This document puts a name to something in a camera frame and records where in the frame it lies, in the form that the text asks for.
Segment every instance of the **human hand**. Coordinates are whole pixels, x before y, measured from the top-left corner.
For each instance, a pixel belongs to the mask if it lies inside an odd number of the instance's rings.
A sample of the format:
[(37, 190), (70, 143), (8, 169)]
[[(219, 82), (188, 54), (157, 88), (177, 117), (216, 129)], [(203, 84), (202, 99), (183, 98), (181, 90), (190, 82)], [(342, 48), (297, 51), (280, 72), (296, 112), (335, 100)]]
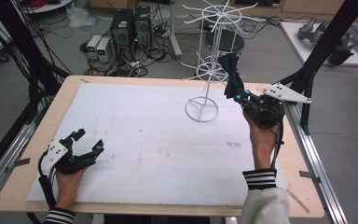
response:
[(248, 121), (251, 131), (250, 139), (255, 169), (270, 169), (270, 157), (276, 145), (278, 126), (275, 125), (270, 129), (260, 128), (245, 112), (243, 112), (243, 116)]
[(87, 168), (84, 168), (71, 175), (64, 175), (63, 173), (57, 171), (56, 176), (59, 193), (55, 207), (70, 210), (77, 196), (80, 179), (86, 170)]

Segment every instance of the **white wire stand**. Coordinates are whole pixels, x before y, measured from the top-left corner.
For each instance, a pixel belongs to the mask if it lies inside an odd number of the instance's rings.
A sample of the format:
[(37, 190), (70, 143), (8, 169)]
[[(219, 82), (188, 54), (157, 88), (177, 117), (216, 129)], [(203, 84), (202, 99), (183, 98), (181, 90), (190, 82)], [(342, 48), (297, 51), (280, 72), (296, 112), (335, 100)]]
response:
[(195, 21), (202, 20), (201, 27), (203, 27), (204, 25), (203, 23), (206, 20), (214, 24), (213, 29), (211, 31), (212, 33), (214, 33), (212, 53), (211, 56), (205, 58), (205, 60), (203, 60), (200, 56), (201, 49), (202, 49), (202, 38), (203, 38), (203, 29), (201, 29), (200, 48), (199, 51), (196, 52), (197, 56), (199, 57), (198, 66), (195, 67), (185, 63), (182, 63), (182, 65), (196, 69), (196, 75), (194, 77), (187, 78), (188, 80), (195, 79), (195, 78), (206, 80), (205, 96), (198, 96), (189, 99), (186, 104), (186, 113), (191, 119), (195, 121), (209, 122), (216, 119), (219, 112), (219, 107), (217, 103), (208, 97), (210, 85), (212, 82), (218, 81), (226, 86), (226, 84), (223, 81), (228, 76), (227, 72), (222, 68), (220, 63), (218, 63), (217, 61), (219, 55), (222, 53), (219, 49), (220, 41), (222, 37), (222, 31), (227, 25), (234, 24), (236, 26), (235, 35), (231, 46), (231, 51), (232, 51), (234, 48), (235, 38), (237, 36), (238, 30), (240, 30), (244, 34), (242, 29), (238, 26), (238, 23), (241, 21), (241, 19), (249, 19), (253, 21), (259, 21), (259, 20), (245, 17), (242, 16), (241, 14), (241, 10), (255, 7), (257, 4), (251, 7), (235, 8), (228, 5), (229, 1), (227, 1), (224, 6), (223, 5), (214, 6), (206, 0), (203, 1), (209, 5), (204, 9), (183, 6), (186, 9), (201, 11), (201, 15), (202, 15), (200, 18), (197, 18), (193, 21), (185, 21), (185, 23), (189, 24)]

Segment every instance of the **white board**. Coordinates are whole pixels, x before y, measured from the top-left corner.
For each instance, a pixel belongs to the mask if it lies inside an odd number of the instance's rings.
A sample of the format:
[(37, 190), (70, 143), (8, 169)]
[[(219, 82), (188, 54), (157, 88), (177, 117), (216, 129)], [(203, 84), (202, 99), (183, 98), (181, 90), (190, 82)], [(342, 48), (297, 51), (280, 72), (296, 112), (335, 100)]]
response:
[[(77, 201), (242, 205), (241, 172), (254, 167), (249, 126), (223, 91), (210, 90), (217, 119), (199, 123), (185, 104), (203, 88), (82, 84), (55, 138), (84, 128), (74, 154), (99, 139), (105, 150), (84, 174)], [(285, 189), (280, 172), (278, 185)], [(45, 201), (37, 179), (27, 201)]]
[[(298, 57), (303, 63), (308, 59), (310, 53), (315, 47), (315, 45), (311, 44), (308, 39), (301, 40), (298, 38), (298, 29), (303, 27), (305, 24), (306, 22), (281, 21), (281, 27), (286, 34), (286, 37), (289, 38), (292, 47), (295, 49)], [(316, 22), (315, 24), (313, 24), (313, 32), (317, 29), (319, 25), (320, 23)], [(351, 50), (351, 53), (353, 53), (353, 55), (349, 59), (347, 59), (347, 61), (342, 63), (342, 66), (358, 66), (358, 53), (354, 49)], [(324, 62), (324, 64), (331, 65), (331, 63), (329, 62)]]

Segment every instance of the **black and white striped sleeve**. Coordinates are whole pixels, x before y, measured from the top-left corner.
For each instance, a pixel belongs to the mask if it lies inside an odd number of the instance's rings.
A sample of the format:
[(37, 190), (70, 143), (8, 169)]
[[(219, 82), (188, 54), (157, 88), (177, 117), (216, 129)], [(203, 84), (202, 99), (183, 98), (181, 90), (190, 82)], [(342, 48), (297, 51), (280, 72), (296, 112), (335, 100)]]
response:
[(242, 172), (248, 184), (248, 189), (272, 189), (276, 188), (275, 176), (277, 170), (275, 169), (261, 169), (253, 171)]
[(53, 207), (48, 212), (43, 224), (72, 224), (75, 219), (75, 213), (62, 208)]

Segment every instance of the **floor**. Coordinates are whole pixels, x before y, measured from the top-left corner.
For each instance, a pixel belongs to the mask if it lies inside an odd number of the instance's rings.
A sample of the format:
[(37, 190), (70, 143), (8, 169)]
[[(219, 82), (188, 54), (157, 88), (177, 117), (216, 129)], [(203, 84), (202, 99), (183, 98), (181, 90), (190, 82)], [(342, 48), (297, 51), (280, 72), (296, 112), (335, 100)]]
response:
[[(148, 74), (145, 77), (193, 77), (194, 70), (181, 65), (197, 64), (196, 50), (200, 37), (180, 35), (200, 32), (197, 23), (183, 24), (183, 21), (192, 20), (187, 16), (188, 13), (192, 12), (180, 11), (176, 18), (176, 27), (181, 28), (177, 31), (177, 39), (183, 57), (179, 61), (148, 66)], [(102, 15), (95, 27), (70, 29), (64, 10), (40, 15), (39, 19), (43, 23), (50, 23), (62, 18), (64, 20), (54, 23), (53, 27), (46, 25), (54, 32), (47, 34), (46, 40), (73, 74), (80, 75), (88, 67), (86, 57), (79, 51), (79, 46), (89, 40), (92, 34), (105, 33), (111, 20), (109, 15)], [(251, 38), (253, 35), (249, 33), (244, 37)], [(46, 54), (40, 39), (35, 42)], [(301, 64), (283, 31), (274, 26), (266, 26), (255, 38), (245, 41), (238, 69), (245, 82), (272, 83), (293, 74)], [(27, 105), (27, 88), (28, 83), (16, 64), (12, 61), (0, 62), (0, 141)], [(320, 69), (314, 80), (310, 134), (347, 220), (349, 223), (358, 223), (358, 67), (323, 66)], [(45, 214), (37, 215), (43, 219)], [(16, 223), (29, 222), (25, 214), (0, 212), (0, 223), (12, 223), (13, 220), (16, 220)], [(292, 218), (291, 221), (330, 223), (328, 215), (317, 219)], [(91, 223), (91, 217), (79, 215), (76, 223)]]

